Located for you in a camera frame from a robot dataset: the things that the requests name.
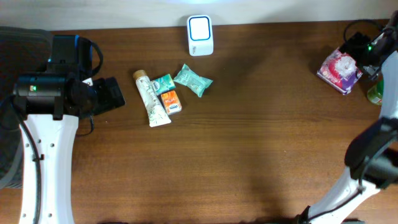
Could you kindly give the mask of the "red purple tissue package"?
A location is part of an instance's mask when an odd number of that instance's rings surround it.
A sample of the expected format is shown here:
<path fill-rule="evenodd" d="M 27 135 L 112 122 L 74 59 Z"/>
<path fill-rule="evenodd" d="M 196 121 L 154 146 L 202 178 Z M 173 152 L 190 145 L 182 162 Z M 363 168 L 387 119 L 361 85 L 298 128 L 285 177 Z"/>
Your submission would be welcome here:
<path fill-rule="evenodd" d="M 356 66 L 356 61 L 347 53 L 334 50 L 317 71 L 317 76 L 342 95 L 351 92 L 352 87 L 361 78 L 363 72 Z"/>

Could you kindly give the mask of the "green lid jar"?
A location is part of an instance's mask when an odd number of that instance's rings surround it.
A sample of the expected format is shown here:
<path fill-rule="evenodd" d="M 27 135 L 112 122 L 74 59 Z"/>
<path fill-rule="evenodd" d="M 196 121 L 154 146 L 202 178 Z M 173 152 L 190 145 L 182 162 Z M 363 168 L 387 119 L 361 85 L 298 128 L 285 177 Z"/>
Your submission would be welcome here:
<path fill-rule="evenodd" d="M 383 92 L 384 80 L 380 80 L 368 90 L 367 98 L 372 104 L 382 105 Z"/>

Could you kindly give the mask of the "white bamboo print tube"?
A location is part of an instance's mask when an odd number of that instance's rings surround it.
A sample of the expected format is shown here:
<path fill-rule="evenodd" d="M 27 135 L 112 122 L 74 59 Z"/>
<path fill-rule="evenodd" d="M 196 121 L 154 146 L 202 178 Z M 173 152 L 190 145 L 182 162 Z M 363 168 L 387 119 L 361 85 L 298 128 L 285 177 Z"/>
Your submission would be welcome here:
<path fill-rule="evenodd" d="M 144 106 L 146 107 L 149 118 L 149 126 L 153 128 L 171 123 L 171 120 L 162 106 L 162 103 L 155 94 L 146 72 L 144 70 L 138 70 L 134 72 L 132 76 L 135 80 Z"/>

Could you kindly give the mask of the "teal blue tissue pack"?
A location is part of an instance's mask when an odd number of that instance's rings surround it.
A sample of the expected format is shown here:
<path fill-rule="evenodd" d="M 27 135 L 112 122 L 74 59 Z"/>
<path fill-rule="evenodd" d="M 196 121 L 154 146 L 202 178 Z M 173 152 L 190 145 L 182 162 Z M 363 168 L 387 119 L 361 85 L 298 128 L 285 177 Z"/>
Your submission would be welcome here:
<path fill-rule="evenodd" d="M 170 74 L 152 80 L 151 84 L 157 96 L 166 93 L 168 91 L 174 90 L 176 88 L 175 83 Z"/>

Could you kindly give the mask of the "orange tissue pack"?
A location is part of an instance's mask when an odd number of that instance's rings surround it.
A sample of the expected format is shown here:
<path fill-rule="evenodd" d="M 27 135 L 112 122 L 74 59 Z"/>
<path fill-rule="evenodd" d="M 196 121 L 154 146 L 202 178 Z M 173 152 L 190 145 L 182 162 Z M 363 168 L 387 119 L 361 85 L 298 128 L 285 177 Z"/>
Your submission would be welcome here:
<path fill-rule="evenodd" d="M 182 110 L 182 104 L 175 90 L 160 95 L 165 111 L 168 115 L 178 113 Z"/>

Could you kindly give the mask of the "teal wet wipes pack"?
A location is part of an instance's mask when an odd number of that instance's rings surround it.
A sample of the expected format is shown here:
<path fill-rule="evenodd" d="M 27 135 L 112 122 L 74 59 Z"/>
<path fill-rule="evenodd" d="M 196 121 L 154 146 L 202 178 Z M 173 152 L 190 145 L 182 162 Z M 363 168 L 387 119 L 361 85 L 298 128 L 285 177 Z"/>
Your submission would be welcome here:
<path fill-rule="evenodd" d="M 213 80 L 197 75 L 188 65 L 184 64 L 174 78 L 174 82 L 189 87 L 192 92 L 201 98 L 204 91 L 213 83 Z"/>

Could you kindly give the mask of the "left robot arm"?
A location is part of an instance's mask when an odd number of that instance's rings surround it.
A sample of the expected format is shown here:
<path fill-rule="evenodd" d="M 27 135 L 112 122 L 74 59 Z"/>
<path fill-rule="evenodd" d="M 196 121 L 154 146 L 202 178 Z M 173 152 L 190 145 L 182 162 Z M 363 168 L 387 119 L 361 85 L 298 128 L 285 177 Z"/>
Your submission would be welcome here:
<path fill-rule="evenodd" d="M 103 54 L 79 35 L 55 35 L 43 72 L 19 75 L 11 106 L 22 134 L 20 223 L 73 223 L 72 152 L 80 120 L 120 108 L 114 77 L 94 79 Z"/>

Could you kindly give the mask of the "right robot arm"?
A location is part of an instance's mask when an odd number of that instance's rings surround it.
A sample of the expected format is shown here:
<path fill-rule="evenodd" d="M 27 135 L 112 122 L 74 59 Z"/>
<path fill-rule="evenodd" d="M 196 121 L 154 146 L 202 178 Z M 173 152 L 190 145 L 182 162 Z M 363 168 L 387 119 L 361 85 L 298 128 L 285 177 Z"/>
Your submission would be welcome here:
<path fill-rule="evenodd" d="M 308 206 L 294 223 L 347 223 L 347 217 L 366 199 L 397 183 L 397 13 L 386 26 L 376 21 L 374 38 L 356 33 L 344 39 L 343 49 L 370 79 L 383 78 L 379 119 L 347 148 L 345 169 L 331 190 Z"/>

